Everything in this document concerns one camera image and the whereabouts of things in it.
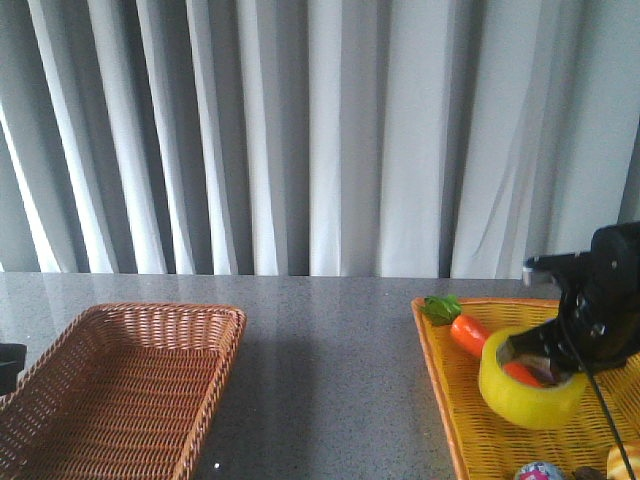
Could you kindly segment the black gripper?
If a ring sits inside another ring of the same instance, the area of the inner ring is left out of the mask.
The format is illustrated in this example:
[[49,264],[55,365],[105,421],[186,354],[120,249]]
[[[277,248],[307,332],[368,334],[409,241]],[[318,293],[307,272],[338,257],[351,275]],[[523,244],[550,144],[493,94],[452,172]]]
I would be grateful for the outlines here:
[[639,352],[639,224],[598,229],[580,282],[561,302],[560,331],[569,355],[558,355],[559,330],[541,324],[510,335],[513,356],[546,356],[547,383],[624,366]]
[[17,388],[18,375],[25,368],[27,346],[19,343],[0,344],[0,394],[7,395]]

